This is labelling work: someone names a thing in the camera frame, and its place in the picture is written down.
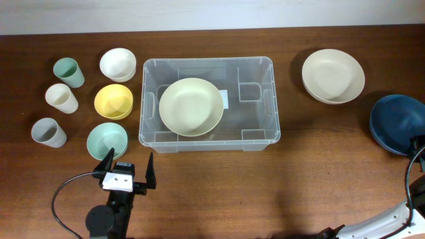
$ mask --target bowl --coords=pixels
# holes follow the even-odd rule
[[[114,82],[126,82],[135,74],[134,54],[125,48],[109,50],[100,59],[100,71]]]
[[[133,94],[123,85],[110,84],[96,94],[94,108],[105,118],[124,119],[133,109]]]
[[[221,120],[223,109],[219,90],[200,78],[174,82],[159,101],[159,115],[165,126],[187,137],[212,130]]]
[[[369,127],[381,147],[407,156],[412,151],[410,140],[425,135],[425,105],[409,96],[385,96],[373,106]]]
[[[340,50],[325,49],[311,54],[302,68],[308,93],[326,104],[354,100],[365,87],[365,73],[360,64]]]
[[[117,123],[102,123],[87,138],[87,150],[97,160],[106,157],[111,148],[115,149],[114,160],[118,159],[126,152],[127,146],[127,132]]]

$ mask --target white cup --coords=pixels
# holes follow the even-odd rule
[[[52,118],[43,118],[37,121],[31,129],[31,137],[37,143],[58,148],[66,142],[66,134]]]
[[[71,114],[78,109],[78,102],[66,84],[54,84],[46,91],[46,102],[56,109]]]
[[[135,74],[134,54],[125,48],[109,50],[100,59],[100,71],[114,82],[126,82]]]

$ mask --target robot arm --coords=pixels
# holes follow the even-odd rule
[[[93,177],[100,180],[99,185],[109,191],[106,205],[95,206],[86,217],[86,227],[90,239],[124,239],[135,195],[146,195],[147,189],[156,189],[153,170],[153,154],[149,157],[146,170],[146,183],[133,182],[135,167],[131,163],[118,162],[111,170],[114,148],[94,169]]]
[[[344,226],[336,235],[339,239],[379,239],[399,229],[409,217],[409,209],[406,202],[402,202],[392,209],[387,210],[364,222]],[[410,226],[390,239],[406,238],[409,236],[425,233],[425,218],[416,210],[413,210],[413,219]]]
[[[414,205],[412,222],[410,226],[389,239],[425,234],[425,175],[410,185],[410,192]],[[409,208],[406,202],[402,202],[364,222],[348,226],[342,225],[334,230],[326,228],[314,239],[380,239],[402,228],[408,217]]]

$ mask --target green cup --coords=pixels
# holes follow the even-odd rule
[[[53,73],[72,88],[78,88],[84,83],[81,69],[78,67],[77,61],[72,58],[66,57],[58,60],[53,66]]]
[[[87,150],[93,158],[102,160],[111,148],[115,149],[114,160],[127,150],[127,132],[117,123],[102,123],[88,135]]]

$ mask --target plastic cup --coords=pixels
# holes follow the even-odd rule
[[[93,158],[102,160],[111,148],[115,149],[114,160],[127,150],[127,132],[117,123],[103,123],[96,126],[87,139],[87,150]]]
[[[78,88],[84,84],[84,76],[80,67],[72,58],[62,58],[53,66],[54,75],[72,88]]]
[[[114,82],[126,82],[135,74],[134,54],[124,48],[109,50],[100,59],[100,71]]]
[[[96,94],[94,108],[105,118],[124,119],[133,109],[133,94],[123,85],[110,84]]]
[[[52,118],[43,118],[37,121],[31,129],[31,137],[37,143],[58,148],[66,142],[66,134]]]
[[[46,91],[46,102],[56,109],[71,114],[78,109],[78,102],[66,84],[54,84]]]

